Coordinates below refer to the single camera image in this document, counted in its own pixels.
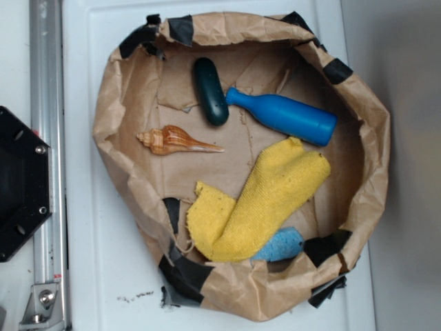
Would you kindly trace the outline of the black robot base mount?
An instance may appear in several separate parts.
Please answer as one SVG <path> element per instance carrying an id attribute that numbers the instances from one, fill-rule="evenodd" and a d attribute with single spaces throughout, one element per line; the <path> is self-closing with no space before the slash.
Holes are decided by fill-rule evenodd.
<path id="1" fill-rule="evenodd" d="M 50 146 L 1 107 L 1 262 L 52 214 Z"/>

